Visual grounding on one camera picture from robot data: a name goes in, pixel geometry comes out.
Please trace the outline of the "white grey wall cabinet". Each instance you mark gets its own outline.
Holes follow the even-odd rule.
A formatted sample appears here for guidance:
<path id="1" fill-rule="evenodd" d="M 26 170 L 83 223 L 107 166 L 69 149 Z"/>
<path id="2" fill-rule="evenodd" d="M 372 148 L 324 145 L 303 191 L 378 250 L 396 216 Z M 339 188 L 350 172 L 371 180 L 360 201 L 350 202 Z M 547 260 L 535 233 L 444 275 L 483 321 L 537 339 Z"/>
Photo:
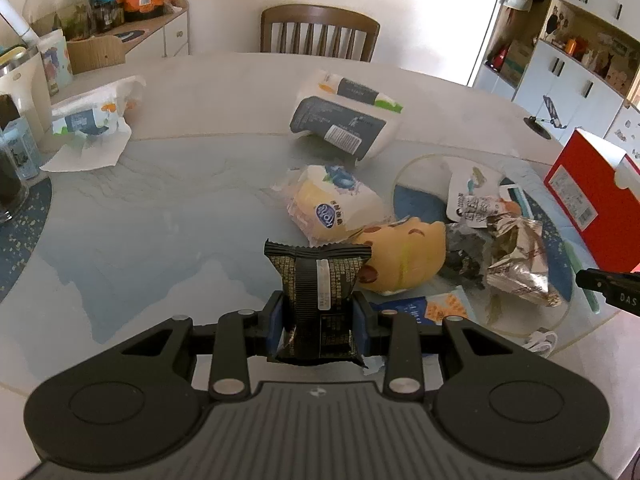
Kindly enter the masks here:
<path id="1" fill-rule="evenodd" d="M 497 0 L 473 88 L 582 128 L 639 157 L 639 0 Z"/>

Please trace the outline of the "tissue pack dark label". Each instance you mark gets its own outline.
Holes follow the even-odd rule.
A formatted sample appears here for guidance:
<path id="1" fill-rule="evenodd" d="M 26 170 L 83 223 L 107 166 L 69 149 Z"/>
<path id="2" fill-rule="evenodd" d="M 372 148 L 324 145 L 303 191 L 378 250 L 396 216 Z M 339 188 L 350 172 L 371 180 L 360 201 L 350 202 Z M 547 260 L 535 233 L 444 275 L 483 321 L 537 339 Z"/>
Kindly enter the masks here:
<path id="1" fill-rule="evenodd" d="M 403 109 L 378 90 L 316 70 L 297 93 L 290 131 L 294 136 L 318 136 L 363 162 L 378 156 L 396 139 Z"/>

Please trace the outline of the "white orange snack wrapper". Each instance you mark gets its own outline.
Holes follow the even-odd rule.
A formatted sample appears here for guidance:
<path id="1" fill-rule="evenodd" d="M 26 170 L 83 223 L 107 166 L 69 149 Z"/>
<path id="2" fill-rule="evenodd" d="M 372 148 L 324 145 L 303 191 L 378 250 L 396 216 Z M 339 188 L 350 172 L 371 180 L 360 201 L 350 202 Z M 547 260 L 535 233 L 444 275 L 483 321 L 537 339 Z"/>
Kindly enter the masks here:
<path id="1" fill-rule="evenodd" d="M 487 219 L 499 214 L 520 216 L 522 208 L 500 195 L 501 174 L 479 162 L 446 157 L 451 172 L 447 195 L 447 218 L 472 229 L 486 229 Z"/>

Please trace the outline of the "black phone stand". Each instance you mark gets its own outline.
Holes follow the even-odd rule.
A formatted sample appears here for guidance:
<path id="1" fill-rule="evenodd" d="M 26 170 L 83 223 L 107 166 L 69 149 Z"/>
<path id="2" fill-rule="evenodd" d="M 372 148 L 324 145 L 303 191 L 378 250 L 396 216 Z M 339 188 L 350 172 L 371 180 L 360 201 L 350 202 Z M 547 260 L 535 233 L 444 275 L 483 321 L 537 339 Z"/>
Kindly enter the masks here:
<path id="1" fill-rule="evenodd" d="M 534 133 L 541 136 L 544 140 L 552 139 L 552 130 L 564 130 L 567 125 L 563 125 L 550 96 L 543 96 L 544 108 L 549 117 L 543 118 L 538 115 L 529 115 L 523 118 L 524 124 Z"/>

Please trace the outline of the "wooden dining chair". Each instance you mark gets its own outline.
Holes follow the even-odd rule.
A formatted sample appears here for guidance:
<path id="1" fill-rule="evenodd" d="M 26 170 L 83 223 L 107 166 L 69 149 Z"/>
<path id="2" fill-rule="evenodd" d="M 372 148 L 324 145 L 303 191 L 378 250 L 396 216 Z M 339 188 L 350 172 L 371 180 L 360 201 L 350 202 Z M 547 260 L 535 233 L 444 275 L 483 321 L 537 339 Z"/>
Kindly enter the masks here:
<path id="1" fill-rule="evenodd" d="M 380 24 L 367 15 L 334 6 L 290 3 L 260 17 L 262 53 L 287 53 L 371 62 Z"/>

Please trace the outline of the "silver foil wrapper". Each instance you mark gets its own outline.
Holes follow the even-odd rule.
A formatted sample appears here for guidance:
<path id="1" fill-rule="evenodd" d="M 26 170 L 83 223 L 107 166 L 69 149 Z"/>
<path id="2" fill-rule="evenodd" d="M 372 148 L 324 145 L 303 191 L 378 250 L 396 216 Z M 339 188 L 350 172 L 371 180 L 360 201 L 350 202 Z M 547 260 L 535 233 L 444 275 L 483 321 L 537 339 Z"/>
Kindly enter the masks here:
<path id="1" fill-rule="evenodd" d="M 542 223 L 515 214 L 487 218 L 492 237 L 486 282 L 489 286 L 544 307 L 559 307 L 562 299 L 549 281 Z"/>

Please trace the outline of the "black snack packet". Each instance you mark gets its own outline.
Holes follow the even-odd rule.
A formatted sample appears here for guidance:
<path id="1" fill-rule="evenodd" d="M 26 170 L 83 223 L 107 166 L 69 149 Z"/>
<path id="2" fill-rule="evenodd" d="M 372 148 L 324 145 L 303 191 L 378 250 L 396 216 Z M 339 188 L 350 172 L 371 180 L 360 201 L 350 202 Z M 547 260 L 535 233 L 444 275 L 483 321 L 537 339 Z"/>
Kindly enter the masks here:
<path id="1" fill-rule="evenodd" d="M 352 338 L 352 294 L 372 248 L 346 243 L 303 247 L 268 240 L 264 255 L 280 274 L 286 296 L 283 342 L 273 359 L 297 366 L 360 364 Z"/>

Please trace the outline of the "white sideboard cabinet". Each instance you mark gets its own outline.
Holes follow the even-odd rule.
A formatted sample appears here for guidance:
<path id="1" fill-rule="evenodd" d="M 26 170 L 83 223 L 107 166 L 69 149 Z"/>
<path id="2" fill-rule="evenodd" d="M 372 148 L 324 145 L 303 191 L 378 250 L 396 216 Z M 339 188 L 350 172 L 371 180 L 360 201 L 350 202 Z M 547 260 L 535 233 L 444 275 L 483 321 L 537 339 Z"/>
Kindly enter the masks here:
<path id="1" fill-rule="evenodd" d="M 159 18 L 125 23 L 89 39 L 69 41 L 73 73 L 189 55 L 189 3 L 174 3 L 172 13 Z"/>

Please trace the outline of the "patterned white mug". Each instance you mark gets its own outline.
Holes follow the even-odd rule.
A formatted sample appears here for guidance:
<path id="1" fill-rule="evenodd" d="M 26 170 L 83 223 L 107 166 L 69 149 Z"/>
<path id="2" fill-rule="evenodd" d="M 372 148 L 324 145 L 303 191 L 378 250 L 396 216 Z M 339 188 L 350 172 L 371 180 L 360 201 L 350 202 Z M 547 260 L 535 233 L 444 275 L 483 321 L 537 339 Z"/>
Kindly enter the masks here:
<path id="1" fill-rule="evenodd" d="M 38 50 L 42 56 L 50 96 L 67 87 L 73 81 L 70 55 L 62 29 L 55 29 L 40 38 Z"/>

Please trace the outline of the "blueberry bread packet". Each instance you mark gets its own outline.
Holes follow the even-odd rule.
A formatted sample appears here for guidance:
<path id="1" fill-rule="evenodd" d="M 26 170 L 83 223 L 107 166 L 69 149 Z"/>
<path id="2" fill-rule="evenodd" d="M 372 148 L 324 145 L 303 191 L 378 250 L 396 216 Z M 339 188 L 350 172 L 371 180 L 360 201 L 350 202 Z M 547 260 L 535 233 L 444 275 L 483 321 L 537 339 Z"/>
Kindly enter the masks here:
<path id="1" fill-rule="evenodd" d="M 384 200 L 342 166 L 290 169 L 272 189 L 310 246 L 344 242 L 388 217 Z"/>

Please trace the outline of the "white kettle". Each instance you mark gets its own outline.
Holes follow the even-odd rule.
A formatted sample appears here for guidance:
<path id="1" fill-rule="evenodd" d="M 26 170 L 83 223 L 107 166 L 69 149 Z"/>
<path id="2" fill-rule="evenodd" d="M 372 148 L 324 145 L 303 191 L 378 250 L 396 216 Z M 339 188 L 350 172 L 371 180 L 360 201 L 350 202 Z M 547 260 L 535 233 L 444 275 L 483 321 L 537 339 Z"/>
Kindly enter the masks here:
<path id="1" fill-rule="evenodd" d="M 51 130 L 51 99 L 36 47 L 15 46 L 1 55 L 1 93 L 10 96 L 39 144 Z"/>

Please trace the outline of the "blue orange leaflet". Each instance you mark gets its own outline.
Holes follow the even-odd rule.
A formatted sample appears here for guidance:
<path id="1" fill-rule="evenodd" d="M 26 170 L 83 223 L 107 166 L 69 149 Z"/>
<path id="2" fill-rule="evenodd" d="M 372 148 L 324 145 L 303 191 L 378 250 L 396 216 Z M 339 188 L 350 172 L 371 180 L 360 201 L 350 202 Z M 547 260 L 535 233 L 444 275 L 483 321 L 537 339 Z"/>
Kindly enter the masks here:
<path id="1" fill-rule="evenodd" d="M 375 297 L 370 302 L 375 311 L 393 310 L 412 315 L 421 326 L 441 326 L 442 320 L 450 315 L 461 316 L 476 321 L 468 295 L 461 285 L 449 292 L 428 296 L 400 298 L 399 296 Z"/>

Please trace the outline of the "red cardboard box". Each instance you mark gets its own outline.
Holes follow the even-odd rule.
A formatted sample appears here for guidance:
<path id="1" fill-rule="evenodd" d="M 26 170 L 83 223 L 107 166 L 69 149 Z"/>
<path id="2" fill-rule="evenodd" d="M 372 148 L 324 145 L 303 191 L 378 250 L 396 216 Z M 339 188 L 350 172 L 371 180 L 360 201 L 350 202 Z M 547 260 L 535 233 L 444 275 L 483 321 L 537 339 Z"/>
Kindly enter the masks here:
<path id="1" fill-rule="evenodd" d="M 544 184 L 600 269 L 639 270 L 639 168 L 622 148 L 576 129 Z"/>

